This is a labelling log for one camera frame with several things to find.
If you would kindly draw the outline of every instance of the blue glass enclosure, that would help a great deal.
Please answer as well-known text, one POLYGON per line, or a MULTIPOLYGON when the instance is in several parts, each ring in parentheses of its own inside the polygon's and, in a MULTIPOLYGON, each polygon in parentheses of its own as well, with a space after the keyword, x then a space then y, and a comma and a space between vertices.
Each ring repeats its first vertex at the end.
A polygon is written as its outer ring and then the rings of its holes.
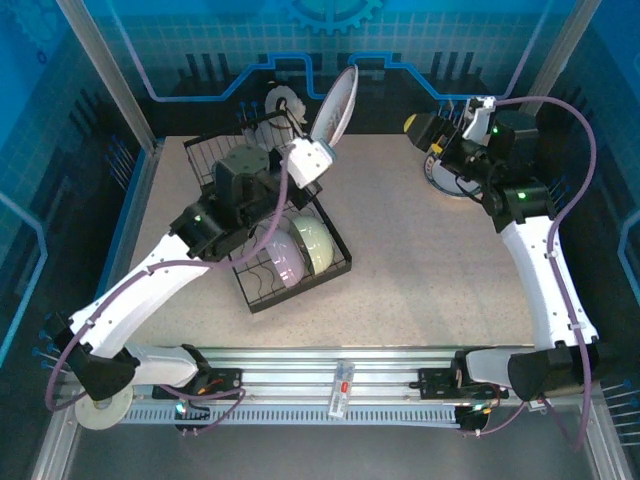
MULTIPOLYGON (((568 35, 563 28, 582 3, 85 0, 84 5, 153 134, 162 139, 213 132, 243 115, 260 116, 274 80, 291 86, 314 118, 338 74, 353 64, 360 85, 347 134, 402 133, 412 113, 459 115, 474 95, 524 96, 555 52, 554 44, 568 35)), ((602 0, 549 92, 580 110, 596 133, 594 182, 561 235, 585 309, 624 360, 610 383, 630 379, 635 386, 640 381, 638 19, 637 0, 602 0)), ((75 311, 104 288, 112 239, 122 234, 146 157, 56 2, 0 0, 0 59, 1 415, 7 431, 23 432, 18 439, 2 436, 0 446, 3 452, 29 452, 37 449, 50 418, 42 403, 52 366, 49 342, 39 337, 44 318, 53 311, 75 311)), ((559 108, 543 106, 537 120, 543 133, 537 166, 561 210, 583 181, 588 143, 580 124, 559 108)), ((633 447, 629 458, 638 462, 633 447)), ((15 474, 7 478, 30 473, 27 456, 0 456, 3 469, 15 474)))

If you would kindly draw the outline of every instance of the white bowl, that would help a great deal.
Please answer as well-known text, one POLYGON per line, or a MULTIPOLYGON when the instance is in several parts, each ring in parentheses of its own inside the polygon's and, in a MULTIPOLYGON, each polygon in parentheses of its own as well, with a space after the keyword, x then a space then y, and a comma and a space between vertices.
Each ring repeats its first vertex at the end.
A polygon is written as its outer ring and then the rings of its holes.
POLYGON ((302 280, 304 258, 291 235, 278 229, 265 248, 285 287, 293 287, 302 280))

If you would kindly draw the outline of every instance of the black bracket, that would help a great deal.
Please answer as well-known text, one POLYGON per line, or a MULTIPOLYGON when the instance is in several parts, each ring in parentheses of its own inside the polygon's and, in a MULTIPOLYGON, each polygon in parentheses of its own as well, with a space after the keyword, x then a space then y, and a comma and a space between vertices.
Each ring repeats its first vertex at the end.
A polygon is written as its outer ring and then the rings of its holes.
MULTIPOLYGON (((239 368, 209 368, 203 375, 196 377, 182 388, 176 388, 186 395, 211 395, 242 387, 242 370, 239 368)), ((225 400, 237 400, 239 393, 225 397, 225 400)), ((179 397, 154 386, 151 398, 155 400, 178 400, 179 397)))
POLYGON ((418 381, 411 382, 409 388, 420 390, 421 400, 504 400, 509 398, 507 390, 495 385, 477 383, 469 378, 464 358, 468 352, 456 352, 449 368, 420 368, 418 381))

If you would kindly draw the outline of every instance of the cable clip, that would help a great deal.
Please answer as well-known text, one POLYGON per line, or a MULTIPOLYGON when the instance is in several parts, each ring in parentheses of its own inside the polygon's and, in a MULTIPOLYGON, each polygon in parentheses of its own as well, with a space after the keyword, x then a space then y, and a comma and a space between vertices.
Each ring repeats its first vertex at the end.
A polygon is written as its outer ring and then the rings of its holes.
POLYGON ((571 331, 584 330, 585 328, 587 328, 587 325, 584 322, 578 321, 577 324, 575 324, 575 323, 570 323, 569 324, 569 330, 571 330, 571 331))

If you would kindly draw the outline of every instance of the white plate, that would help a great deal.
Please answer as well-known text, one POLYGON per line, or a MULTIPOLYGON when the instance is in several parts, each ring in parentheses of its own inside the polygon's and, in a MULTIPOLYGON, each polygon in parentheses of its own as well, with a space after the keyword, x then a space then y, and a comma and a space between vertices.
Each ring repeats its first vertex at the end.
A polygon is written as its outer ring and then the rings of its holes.
POLYGON ((311 127, 313 140, 324 140, 333 147, 349 125, 358 90, 358 67, 347 67, 333 83, 311 127))

